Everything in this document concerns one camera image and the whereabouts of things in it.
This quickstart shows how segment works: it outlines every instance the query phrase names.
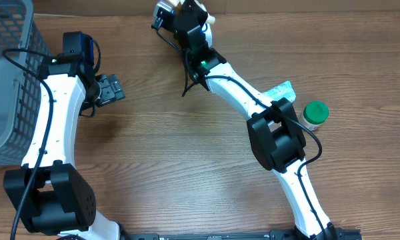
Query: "small plastic bottle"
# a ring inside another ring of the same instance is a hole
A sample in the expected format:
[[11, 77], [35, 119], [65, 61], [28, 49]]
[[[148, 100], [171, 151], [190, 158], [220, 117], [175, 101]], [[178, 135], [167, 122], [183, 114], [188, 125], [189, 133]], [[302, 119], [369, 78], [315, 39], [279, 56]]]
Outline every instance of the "small plastic bottle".
[[314, 101], [308, 104], [299, 115], [299, 123], [306, 126], [308, 130], [314, 131], [319, 128], [329, 117], [329, 109], [326, 104]]

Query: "wooden table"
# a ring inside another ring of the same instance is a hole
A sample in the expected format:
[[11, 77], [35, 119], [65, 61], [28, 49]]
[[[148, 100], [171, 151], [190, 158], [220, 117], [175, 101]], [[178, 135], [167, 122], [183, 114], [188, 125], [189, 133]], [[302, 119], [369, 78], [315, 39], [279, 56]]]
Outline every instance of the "wooden table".
[[[245, 121], [197, 86], [185, 98], [176, 52], [152, 17], [36, 19], [54, 53], [83, 31], [126, 99], [80, 118], [75, 158], [98, 209], [130, 233], [230, 233], [293, 227], [276, 177], [250, 150]], [[217, 16], [215, 48], [252, 86], [291, 81], [299, 112], [322, 100], [324, 152], [309, 166], [325, 212], [364, 239], [400, 239], [400, 12]], [[317, 151], [308, 139], [307, 156]], [[0, 167], [0, 239], [15, 210]], [[28, 235], [18, 239], [56, 239]]]

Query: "black wire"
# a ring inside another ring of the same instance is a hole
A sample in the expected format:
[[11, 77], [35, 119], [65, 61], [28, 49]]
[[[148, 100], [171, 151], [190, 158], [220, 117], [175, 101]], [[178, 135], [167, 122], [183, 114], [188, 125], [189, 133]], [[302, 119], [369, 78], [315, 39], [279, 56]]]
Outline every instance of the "black wire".
[[240, 88], [242, 88], [242, 90], [244, 90], [244, 92], [246, 92], [246, 94], [248, 94], [248, 96], [250, 96], [256, 102], [256, 104], [260, 105], [261, 107], [263, 107], [265, 109], [269, 108], [269, 106], [266, 106], [258, 98], [256, 98], [249, 90], [247, 90], [247, 88], [243, 84], [241, 84], [240, 82], [238, 82], [237, 80], [235, 80], [232, 77], [216, 75], [216, 76], [206, 76], [205, 80], [207, 80], [207, 79], [226, 79], [228, 81], [232, 81], [233, 83], [237, 84]]
[[187, 94], [187, 92], [196, 84], [196, 83], [192, 83], [188, 87], [188, 54], [190, 51], [191, 51], [190, 49], [186, 49], [185, 57], [183, 58], [183, 64], [184, 64], [184, 68], [185, 68], [185, 87], [184, 87], [184, 92], [182, 92], [182, 97], [185, 97], [185, 94]]
[[[258, 98], [256, 98], [249, 90], [247, 90], [247, 88], [246, 88], [244, 85], [242, 85], [240, 82], [238, 82], [237, 80], [235, 80], [235, 79], [232, 78], [232, 77], [229, 77], [229, 76], [222, 76], [222, 75], [216, 75], [216, 76], [206, 76], [205, 79], [226, 79], [226, 80], [232, 81], [233, 83], [237, 84], [240, 88], [242, 88], [242, 90], [244, 90], [244, 92], [246, 92], [246, 94], [248, 94], [248, 96], [250, 96], [250, 97], [256, 102], [256, 104], [260, 105], [261, 107], [263, 107], [263, 108], [265, 108], [265, 109], [268, 109], [268, 108], [269, 108], [269, 106], [266, 106], [266, 105], [265, 105], [264, 103], [262, 103]], [[323, 238], [324, 238], [324, 239], [327, 239], [327, 238], [326, 238], [325, 228], [323, 227], [323, 224], [321, 223], [320, 218], [319, 218], [319, 216], [318, 216], [316, 210], [314, 209], [314, 206], [313, 206], [313, 204], [312, 204], [310, 198], [308, 197], [307, 190], [305, 189], [304, 183], [302, 182], [302, 174], [301, 174], [301, 170], [302, 170], [303, 167], [307, 166], [308, 164], [310, 164], [310, 163], [316, 161], [318, 158], [320, 158], [321, 153], [323, 152], [323, 147], [322, 147], [322, 145], [321, 145], [321, 143], [320, 143], [320, 140], [317, 138], [317, 136], [316, 136], [313, 132], [311, 132], [308, 128], [306, 128], [304, 125], [298, 123], [297, 121], [294, 121], [294, 120], [291, 119], [291, 118], [288, 118], [288, 117], [286, 117], [286, 116], [282, 116], [282, 115], [281, 115], [280, 113], [278, 113], [278, 112], [276, 112], [276, 114], [278, 114], [279, 117], [284, 118], [284, 119], [290, 121], [291, 123], [297, 125], [297, 126], [300, 127], [302, 130], [304, 130], [305, 132], [307, 132], [308, 135], [310, 135], [310, 136], [314, 139], [314, 141], [316, 142], [316, 144], [317, 144], [317, 146], [318, 146], [318, 148], [319, 148], [319, 152], [317, 153], [317, 155], [316, 155], [315, 157], [313, 157], [312, 159], [310, 159], [310, 160], [308, 160], [308, 161], [302, 163], [302, 164], [299, 166], [298, 172], [297, 172], [296, 174], [297, 174], [297, 176], [298, 176], [299, 184], [301, 185], [301, 188], [302, 188], [302, 191], [304, 192], [305, 198], [307, 199], [307, 202], [308, 202], [308, 204], [309, 204], [309, 206], [310, 206], [310, 208], [311, 208], [311, 212], [314, 214], [316, 220], [319, 222], [319, 226], [320, 226], [321, 231], [322, 231], [322, 233], [323, 233]]]
[[157, 33], [157, 35], [163, 40], [165, 41], [167, 44], [169, 44], [170, 46], [172, 46], [174, 49], [176, 49], [176, 51], [179, 54], [179, 57], [183, 60], [182, 58], [182, 54], [181, 54], [181, 50], [179, 50], [179, 48], [173, 44], [172, 42], [170, 42], [169, 40], [167, 40], [164, 36], [162, 36], [162, 34], [159, 33], [159, 29], [156, 29], [155, 32]]
[[90, 115], [83, 115], [83, 114], [80, 114], [80, 116], [82, 116], [82, 117], [94, 117], [95, 114], [96, 114], [96, 105], [94, 104], [94, 105], [92, 106], [92, 113], [91, 113]]
[[16, 214], [15, 214], [15, 219], [13, 220], [13, 224], [12, 224], [10, 240], [14, 240], [15, 236], [16, 236], [16, 231], [17, 231], [17, 228], [18, 228], [19, 218], [21, 217], [22, 209], [24, 208], [24, 204], [25, 204], [25, 201], [27, 200], [29, 192], [30, 192], [31, 188], [33, 187], [34, 180], [35, 180], [35, 175], [36, 175], [37, 170], [39, 169], [40, 164], [41, 164], [41, 159], [43, 158], [43, 155], [45, 154], [47, 138], [49, 136], [49, 132], [50, 132], [50, 129], [51, 129], [51, 124], [52, 124], [53, 95], [52, 95], [52, 91], [50, 90], [49, 86], [44, 82], [44, 80], [40, 79], [40, 77], [37, 74], [35, 74], [31, 70], [27, 69], [26, 67], [20, 65], [19, 63], [14, 61], [12, 58], [10, 58], [7, 55], [8, 52], [26, 52], [26, 53], [30, 53], [30, 54], [34, 54], [34, 55], [38, 55], [38, 56], [42, 56], [42, 57], [49, 57], [49, 56], [46, 55], [46, 54], [38, 53], [36, 51], [32, 51], [32, 50], [28, 50], [28, 49], [5, 49], [2, 52], [2, 55], [4, 56], [4, 58], [6, 58], [6, 60], [8, 60], [12, 64], [17, 66], [21, 70], [23, 70], [24, 72], [26, 72], [26, 73], [32, 75], [34, 78], [36, 78], [36, 80], [38, 80], [44, 86], [44, 88], [47, 91], [47, 94], [49, 95], [49, 116], [47, 118], [47, 124], [46, 124], [45, 134], [43, 136], [43, 141], [42, 141], [41, 147], [39, 149], [39, 156], [37, 158], [37, 161], [35, 162], [35, 166], [34, 166], [32, 174], [31, 174], [31, 176], [30, 176], [30, 178], [28, 180], [28, 184], [25, 187], [25, 190], [24, 190], [24, 192], [22, 194], [21, 202], [19, 203], [18, 209], [17, 209]]
[[157, 35], [164, 41], [164, 42], [166, 42], [167, 44], [169, 44], [170, 46], [172, 46], [177, 52], [178, 52], [178, 55], [179, 55], [179, 57], [181, 58], [181, 60], [182, 60], [182, 64], [184, 64], [184, 70], [185, 70], [185, 88], [184, 88], [184, 92], [182, 93], [182, 97], [184, 97], [185, 96], [185, 94], [187, 93], [187, 91], [192, 87], [188, 87], [188, 60], [185, 60], [185, 59], [188, 59], [188, 52], [189, 52], [189, 50], [186, 50], [186, 52], [185, 52], [185, 58], [182, 56], [182, 53], [181, 53], [181, 50], [179, 50], [179, 48], [175, 45], [175, 44], [173, 44], [172, 42], [170, 42], [169, 40], [167, 40], [164, 36], [162, 36], [162, 34], [160, 34], [160, 32], [159, 32], [159, 29], [156, 29], [155, 30], [155, 32], [157, 33]]
[[101, 49], [99, 48], [98, 42], [96, 42], [94, 39], [92, 39], [92, 42], [95, 44], [95, 46], [98, 50], [98, 62], [96, 62], [96, 66], [93, 69], [93, 73], [97, 74], [99, 71], [99, 68], [101, 67]]

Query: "gray mesh basket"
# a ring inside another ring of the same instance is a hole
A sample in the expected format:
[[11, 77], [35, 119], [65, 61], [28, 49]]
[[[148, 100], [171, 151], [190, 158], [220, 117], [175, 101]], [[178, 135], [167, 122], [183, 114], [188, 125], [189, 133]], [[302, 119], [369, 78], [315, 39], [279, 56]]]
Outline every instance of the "gray mesh basket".
[[[50, 54], [34, 24], [30, 0], [0, 0], [0, 165], [21, 164], [33, 138], [41, 99], [39, 82], [2, 58], [2, 50], [10, 47]], [[12, 54], [37, 72], [41, 57]]]

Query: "robotic arm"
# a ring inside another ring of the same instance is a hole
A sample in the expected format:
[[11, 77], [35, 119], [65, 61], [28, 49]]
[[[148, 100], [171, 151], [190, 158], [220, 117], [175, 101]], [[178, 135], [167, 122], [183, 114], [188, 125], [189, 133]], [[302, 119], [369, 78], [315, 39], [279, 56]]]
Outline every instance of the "robotic arm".
[[[175, 8], [158, 2], [151, 27], [157, 33], [164, 28], [174, 34], [194, 85], [199, 83], [218, 94], [247, 120], [253, 154], [266, 170], [276, 174], [295, 217], [296, 234], [292, 236], [296, 237], [284, 239], [340, 239], [317, 200], [306, 168], [302, 168], [306, 165], [305, 138], [292, 104], [286, 99], [273, 101], [258, 92], [211, 48], [210, 15], [202, 4], [194, 0], [171, 2]], [[274, 122], [281, 122], [281, 127], [271, 132], [269, 125]]]
[[[4, 188], [25, 228], [64, 239], [122, 240], [124, 229], [96, 210], [95, 194], [75, 169], [74, 143], [77, 120], [81, 112], [102, 107], [125, 98], [115, 75], [98, 75], [100, 59], [93, 68], [93, 44], [82, 32], [65, 33], [63, 53], [44, 57], [39, 67], [41, 104], [33, 140], [18, 170], [7, 171]], [[46, 86], [52, 92], [53, 109]], [[52, 111], [50, 126], [47, 123]], [[45, 132], [49, 132], [43, 157], [37, 170]], [[26, 179], [34, 177], [34, 185]], [[46, 184], [52, 191], [39, 191]], [[24, 197], [24, 191], [30, 188]], [[21, 200], [25, 204], [19, 207]]]

